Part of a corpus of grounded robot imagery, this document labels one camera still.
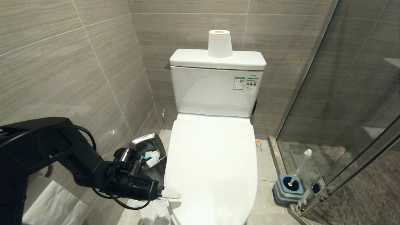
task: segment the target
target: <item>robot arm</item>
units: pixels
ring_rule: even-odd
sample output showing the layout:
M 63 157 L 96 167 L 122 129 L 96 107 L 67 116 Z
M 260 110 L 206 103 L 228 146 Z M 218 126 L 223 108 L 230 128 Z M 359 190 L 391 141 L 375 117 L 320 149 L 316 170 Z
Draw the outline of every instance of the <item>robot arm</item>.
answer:
M 93 147 L 79 130 L 89 135 Z M 162 145 L 158 135 L 154 136 Z M 155 140 L 146 139 L 142 145 L 157 148 Z M 113 162 L 104 161 L 96 152 L 90 132 L 73 125 L 68 118 L 49 117 L 1 126 L 0 221 L 21 224 L 28 176 L 56 161 L 73 174 L 78 185 L 99 189 L 117 202 L 115 196 L 147 200 L 147 205 L 161 196 L 164 187 L 141 175 L 142 165 L 150 158 L 142 160 L 131 175 L 135 162 L 141 158 L 139 150 L 121 148 L 114 157 Z

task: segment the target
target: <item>toilet seat lid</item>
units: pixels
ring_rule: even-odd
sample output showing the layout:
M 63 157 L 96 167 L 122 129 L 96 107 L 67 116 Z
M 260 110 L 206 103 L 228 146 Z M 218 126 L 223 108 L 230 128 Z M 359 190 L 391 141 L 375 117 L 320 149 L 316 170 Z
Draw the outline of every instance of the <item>toilet seat lid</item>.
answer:
M 243 225 L 257 191 L 253 126 L 248 123 L 176 120 L 164 185 L 180 225 Z

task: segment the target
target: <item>toilet paper roll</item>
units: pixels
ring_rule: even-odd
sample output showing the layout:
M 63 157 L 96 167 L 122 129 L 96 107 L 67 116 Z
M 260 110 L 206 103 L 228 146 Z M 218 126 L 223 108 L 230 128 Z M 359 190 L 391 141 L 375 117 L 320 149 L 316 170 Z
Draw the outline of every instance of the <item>toilet paper roll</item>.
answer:
M 228 30 L 210 30 L 208 32 L 208 56 L 213 58 L 232 56 L 232 42 Z

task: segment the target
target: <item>toilet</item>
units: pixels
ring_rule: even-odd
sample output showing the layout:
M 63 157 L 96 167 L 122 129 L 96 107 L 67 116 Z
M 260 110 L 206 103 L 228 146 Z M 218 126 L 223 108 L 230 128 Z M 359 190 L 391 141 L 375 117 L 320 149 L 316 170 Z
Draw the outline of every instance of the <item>toilet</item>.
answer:
M 250 116 L 266 62 L 259 52 L 212 58 L 207 50 L 178 49 L 170 58 L 178 116 L 164 186 L 175 225 L 243 225 L 257 191 Z

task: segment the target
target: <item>shower enclosure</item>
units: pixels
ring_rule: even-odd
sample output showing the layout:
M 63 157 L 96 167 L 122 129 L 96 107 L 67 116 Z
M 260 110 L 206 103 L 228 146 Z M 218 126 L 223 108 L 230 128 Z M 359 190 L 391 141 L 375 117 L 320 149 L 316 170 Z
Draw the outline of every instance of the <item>shower enclosure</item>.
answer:
M 384 151 L 398 151 L 399 2 L 336 2 L 276 135 L 287 173 L 312 149 L 300 177 L 306 187 L 320 179 L 325 199 Z

